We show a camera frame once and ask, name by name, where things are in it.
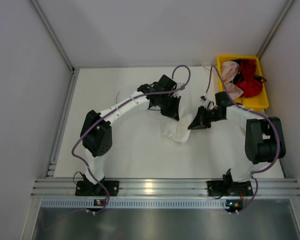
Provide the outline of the white bra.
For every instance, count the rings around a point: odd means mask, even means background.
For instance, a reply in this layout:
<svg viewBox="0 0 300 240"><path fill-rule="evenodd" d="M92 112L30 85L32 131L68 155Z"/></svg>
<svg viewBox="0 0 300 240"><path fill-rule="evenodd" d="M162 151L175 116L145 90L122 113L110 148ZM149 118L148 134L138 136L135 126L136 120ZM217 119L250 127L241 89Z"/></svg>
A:
<svg viewBox="0 0 300 240"><path fill-rule="evenodd" d="M178 108L179 121L165 118L160 123L161 134L177 143L184 144L188 141L190 136L190 130L188 129L190 123L194 119L193 115L193 104L180 103Z"/></svg>

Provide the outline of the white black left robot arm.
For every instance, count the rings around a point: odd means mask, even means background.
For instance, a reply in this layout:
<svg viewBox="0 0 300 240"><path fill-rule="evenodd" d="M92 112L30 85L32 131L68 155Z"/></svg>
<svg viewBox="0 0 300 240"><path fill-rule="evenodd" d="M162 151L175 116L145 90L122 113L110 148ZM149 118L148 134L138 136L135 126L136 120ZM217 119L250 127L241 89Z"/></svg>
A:
<svg viewBox="0 0 300 240"><path fill-rule="evenodd" d="M162 116L179 121L180 89L181 83L164 74L159 81L139 86L129 97L106 110L89 111L80 133L88 162L85 178L93 185L104 179L104 155L113 145L112 130L116 124L153 107L159 108Z"/></svg>

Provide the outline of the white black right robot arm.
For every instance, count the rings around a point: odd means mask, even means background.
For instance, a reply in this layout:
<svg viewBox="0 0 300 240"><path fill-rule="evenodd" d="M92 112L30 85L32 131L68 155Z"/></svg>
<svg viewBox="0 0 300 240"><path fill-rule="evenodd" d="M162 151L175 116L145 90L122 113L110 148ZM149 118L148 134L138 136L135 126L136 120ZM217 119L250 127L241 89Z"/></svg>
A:
<svg viewBox="0 0 300 240"><path fill-rule="evenodd" d="M215 94L216 106L208 103L200 106L189 130L209 129L212 122L230 120L245 133L244 156L222 176L224 184L232 186L249 181L254 174L268 171L286 154L286 145L281 120L267 117L261 112L247 109L229 98L225 92Z"/></svg>

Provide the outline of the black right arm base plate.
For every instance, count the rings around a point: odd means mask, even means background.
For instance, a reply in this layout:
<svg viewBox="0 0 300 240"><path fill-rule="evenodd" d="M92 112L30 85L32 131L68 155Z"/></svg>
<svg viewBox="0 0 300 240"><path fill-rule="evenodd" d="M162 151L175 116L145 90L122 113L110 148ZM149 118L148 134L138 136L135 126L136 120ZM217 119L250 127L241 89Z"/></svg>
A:
<svg viewBox="0 0 300 240"><path fill-rule="evenodd" d="M254 192L250 181L226 183L223 180L207 181L207 190L210 197L252 197Z"/></svg>

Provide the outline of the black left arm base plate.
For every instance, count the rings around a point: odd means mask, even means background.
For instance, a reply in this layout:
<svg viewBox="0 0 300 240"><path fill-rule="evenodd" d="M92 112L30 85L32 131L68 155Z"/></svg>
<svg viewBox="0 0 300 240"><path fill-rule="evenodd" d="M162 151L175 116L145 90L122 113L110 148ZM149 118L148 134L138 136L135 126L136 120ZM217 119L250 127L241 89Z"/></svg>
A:
<svg viewBox="0 0 300 240"><path fill-rule="evenodd" d="M102 180L101 183L108 190L110 197L115 197L119 192L119 181ZM76 183L75 195L79 197L103 197L106 196L106 190L99 184L92 184L88 180L80 180Z"/></svg>

